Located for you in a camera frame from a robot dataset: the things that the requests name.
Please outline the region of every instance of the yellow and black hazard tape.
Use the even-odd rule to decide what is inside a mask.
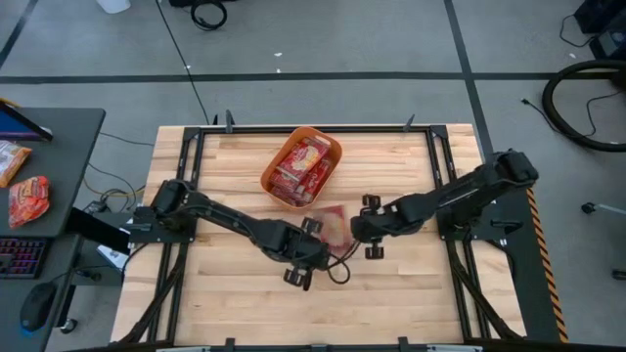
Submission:
[[[557,317],[557,328],[559,329],[559,338],[561,342],[568,342],[567,330],[565,329],[565,321],[563,313],[560,310],[559,294],[557,293],[557,285],[555,283],[555,276],[553,274],[552,265],[550,264],[550,255],[548,255],[548,248],[546,247],[546,238],[544,237],[544,231],[541,228],[541,220],[539,220],[539,210],[537,209],[537,201],[535,200],[535,193],[532,189],[526,191],[528,195],[528,204],[530,205],[530,212],[532,214],[532,221],[535,227],[535,235],[537,235],[537,243],[539,243],[539,253],[544,264],[544,270],[546,272],[546,281],[548,282],[548,289],[550,290],[550,298],[552,299],[552,307]]]

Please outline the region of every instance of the orange basket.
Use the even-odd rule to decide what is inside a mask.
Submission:
[[[278,166],[278,164],[280,164],[281,161],[283,161],[283,159],[285,159],[285,157],[291,152],[291,149],[293,148],[293,146],[295,146],[298,142],[300,142],[306,137],[319,139],[331,145],[331,148],[329,149],[329,152],[326,154],[326,156],[331,160],[332,165],[331,165],[330,172],[328,173],[326,178],[322,180],[322,186],[320,186],[320,190],[318,191],[317,195],[315,195],[313,200],[311,200],[310,203],[302,205],[302,206],[293,206],[270,193],[270,188],[272,187],[272,184],[270,184],[269,180],[270,180],[270,176],[272,175],[272,172],[274,172],[274,170],[276,169],[276,166]],[[335,172],[336,166],[341,161],[342,153],[343,153],[343,150],[341,149],[341,145],[339,144],[338,141],[333,139],[331,136],[325,133],[322,133],[312,127],[298,127],[295,130],[293,130],[293,132],[291,132],[290,137],[287,138],[287,141],[285,142],[283,147],[279,150],[276,156],[274,156],[270,164],[267,165],[267,168],[265,169],[265,171],[263,171],[263,174],[261,175],[261,188],[263,189],[263,191],[265,191],[265,193],[267,193],[267,195],[271,199],[273,199],[275,202],[286,207],[289,210],[306,209],[310,207],[311,205],[313,205],[318,195],[324,190],[324,187],[326,186],[326,182],[333,175],[333,172]]]

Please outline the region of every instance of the wooden tabletop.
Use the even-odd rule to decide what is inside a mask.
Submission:
[[[470,124],[447,128],[461,176],[481,163],[478,146]],[[159,128],[145,203],[163,180],[175,178],[183,129]],[[344,204],[350,217],[358,214],[365,193],[380,195],[386,203],[434,188],[422,134],[332,136],[341,143],[343,157],[314,207]],[[261,172],[287,137],[208,136],[200,191],[250,216],[299,224],[301,214],[284,211],[259,185]],[[385,238],[384,247],[383,260],[366,260],[363,249],[356,252],[348,261],[348,284],[336,285],[327,273],[316,272],[310,291],[304,292],[283,282],[288,265],[268,259],[248,239],[201,220],[187,258],[175,344],[223,345],[227,337],[238,345],[390,344],[398,336],[411,343],[461,342],[452,276],[435,221],[416,235]],[[483,293],[510,327],[524,334],[505,253],[483,242],[473,249]],[[150,244],[129,263],[112,340],[128,333],[152,300],[161,250],[162,244]],[[341,268],[336,269],[342,277]],[[161,337],[169,303],[163,307]]]

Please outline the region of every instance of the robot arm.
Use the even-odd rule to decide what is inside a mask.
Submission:
[[[350,220],[352,235],[356,241],[373,244],[366,248],[366,257],[380,259],[383,252],[378,244],[384,236],[414,234],[439,210],[445,210],[450,225],[464,228],[494,199],[531,187],[538,177],[523,153],[496,153],[493,161],[427,194],[407,195],[383,206],[380,197],[363,196],[365,207]]]
[[[309,218],[301,228],[283,220],[255,219],[211,200],[181,180],[163,181],[149,212],[159,226],[172,232],[181,232],[200,218],[247,237],[270,259],[290,263],[293,268],[286,270],[283,279],[304,290],[309,288],[313,270],[329,268],[328,245],[311,236],[322,224]]]

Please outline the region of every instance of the gray floor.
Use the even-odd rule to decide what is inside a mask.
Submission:
[[[474,72],[551,72],[593,58],[588,48],[559,40],[560,20],[582,0],[454,0]],[[0,46],[25,8],[2,0]],[[163,10],[194,74],[437,71],[461,72],[443,0],[241,0],[227,3],[229,20],[217,32],[197,30],[182,10]],[[565,35],[584,41],[575,22]],[[2,76],[117,76],[184,74],[153,1],[133,0],[128,11],[106,15],[95,1],[39,0]],[[570,340],[625,345],[624,282],[610,278],[626,268],[626,218],[583,215],[587,200],[626,206],[623,154],[594,153],[554,133],[535,110],[545,81],[477,81],[496,150],[524,151],[541,180],[537,199]],[[209,116],[230,109],[238,123],[474,122],[463,80],[375,79],[199,82]],[[580,130],[589,128],[585,101],[611,92],[603,81],[570,81],[556,104]],[[103,131],[152,142],[159,125],[201,124],[189,83],[0,84],[0,96],[30,107],[96,107],[108,115]],[[623,141],[626,100],[592,104],[598,138]],[[145,183],[152,150],[100,137],[92,162]],[[124,187],[92,170],[97,189]],[[82,189],[77,206],[94,196]],[[103,345],[112,328],[118,288],[85,288],[72,315],[83,324],[55,334],[49,350]]]

